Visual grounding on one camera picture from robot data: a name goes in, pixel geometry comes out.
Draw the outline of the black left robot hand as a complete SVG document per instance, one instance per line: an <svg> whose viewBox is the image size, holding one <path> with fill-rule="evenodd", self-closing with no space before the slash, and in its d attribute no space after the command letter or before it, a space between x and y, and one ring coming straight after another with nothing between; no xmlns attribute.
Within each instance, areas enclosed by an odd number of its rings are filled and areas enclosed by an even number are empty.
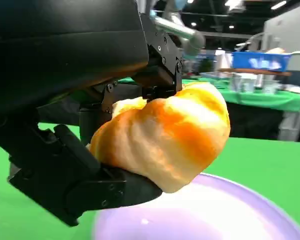
<svg viewBox="0 0 300 240"><path fill-rule="evenodd" d="M0 0L0 147L9 183L68 226L86 211L146 203L151 180L86 148L118 80L151 100L181 89L182 55L135 0Z"/></svg>

